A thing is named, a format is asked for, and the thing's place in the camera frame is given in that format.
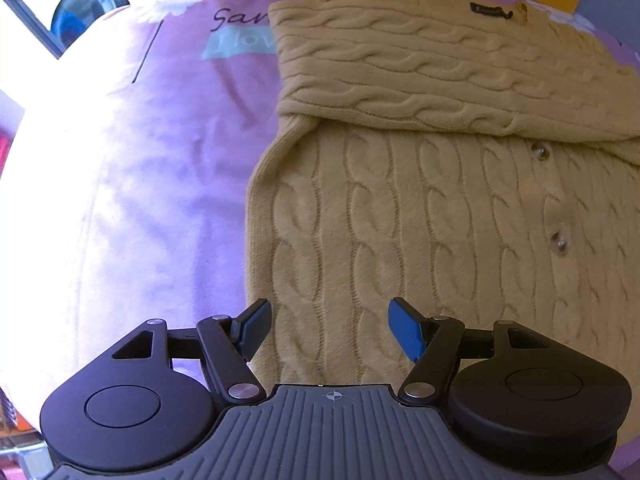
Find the purple floral bed sheet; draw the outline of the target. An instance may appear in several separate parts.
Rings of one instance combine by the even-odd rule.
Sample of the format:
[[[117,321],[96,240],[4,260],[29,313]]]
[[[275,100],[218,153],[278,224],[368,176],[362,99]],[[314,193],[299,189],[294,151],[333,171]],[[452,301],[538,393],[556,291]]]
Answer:
[[[25,114],[1,179],[1,385],[34,428],[43,408],[72,424],[62,387],[101,354],[140,360],[154,330],[264,298],[247,295],[247,201],[279,131],[281,1],[115,11]],[[600,41],[533,0],[472,7],[519,2]]]

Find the beige cable knit sweater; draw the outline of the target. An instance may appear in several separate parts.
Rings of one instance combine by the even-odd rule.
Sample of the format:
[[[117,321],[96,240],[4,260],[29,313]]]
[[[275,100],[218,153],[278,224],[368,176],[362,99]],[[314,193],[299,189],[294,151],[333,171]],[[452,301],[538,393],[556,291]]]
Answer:
[[[399,384],[396,296],[638,382],[638,72],[527,3],[472,5],[270,6],[279,131],[247,201],[264,385]]]

